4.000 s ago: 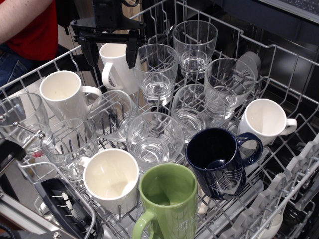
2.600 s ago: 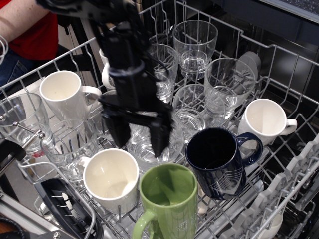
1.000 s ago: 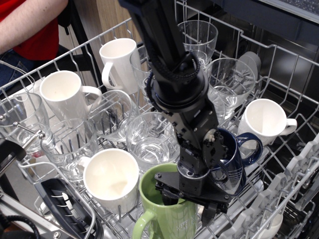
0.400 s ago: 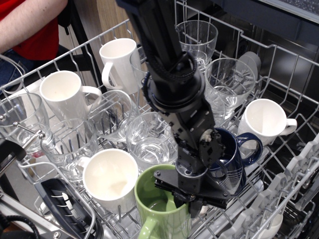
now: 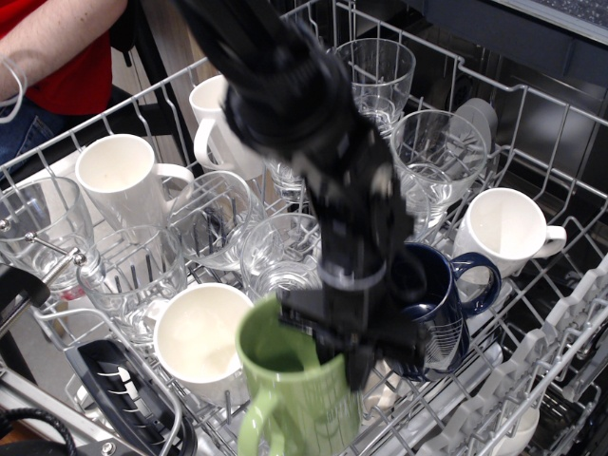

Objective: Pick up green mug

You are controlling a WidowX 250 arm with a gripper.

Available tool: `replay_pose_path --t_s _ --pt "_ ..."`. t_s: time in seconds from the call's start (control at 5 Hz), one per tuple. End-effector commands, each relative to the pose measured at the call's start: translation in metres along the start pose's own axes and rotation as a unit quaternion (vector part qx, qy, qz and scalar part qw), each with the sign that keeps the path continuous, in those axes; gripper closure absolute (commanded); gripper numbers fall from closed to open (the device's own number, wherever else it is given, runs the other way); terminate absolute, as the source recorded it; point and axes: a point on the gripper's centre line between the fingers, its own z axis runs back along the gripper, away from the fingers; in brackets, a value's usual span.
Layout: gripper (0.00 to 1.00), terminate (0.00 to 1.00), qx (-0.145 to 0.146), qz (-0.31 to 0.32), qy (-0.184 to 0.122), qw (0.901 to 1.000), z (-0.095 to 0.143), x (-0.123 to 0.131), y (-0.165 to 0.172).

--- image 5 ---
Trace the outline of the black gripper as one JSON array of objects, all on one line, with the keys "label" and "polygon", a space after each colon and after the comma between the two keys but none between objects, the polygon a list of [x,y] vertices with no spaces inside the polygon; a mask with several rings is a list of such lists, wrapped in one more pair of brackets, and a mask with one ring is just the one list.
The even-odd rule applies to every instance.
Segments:
[{"label": "black gripper", "polygon": [[344,356],[351,391],[362,390],[377,360],[422,362],[428,332],[405,314],[422,300],[427,279],[420,265],[392,265],[375,279],[339,288],[282,291],[279,321],[310,335],[321,365]]}]

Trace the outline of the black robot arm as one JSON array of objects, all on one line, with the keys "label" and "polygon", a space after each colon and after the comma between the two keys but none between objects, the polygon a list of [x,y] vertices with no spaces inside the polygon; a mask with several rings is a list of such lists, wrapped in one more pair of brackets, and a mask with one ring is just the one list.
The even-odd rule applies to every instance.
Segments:
[{"label": "black robot arm", "polygon": [[406,249],[413,220],[390,148],[356,107],[342,62],[266,1],[177,7],[228,81],[231,130],[304,180],[321,230],[321,285],[279,292],[281,322],[309,333],[322,361],[342,354],[353,390],[381,356],[421,363],[426,332],[403,314],[426,288]]}]

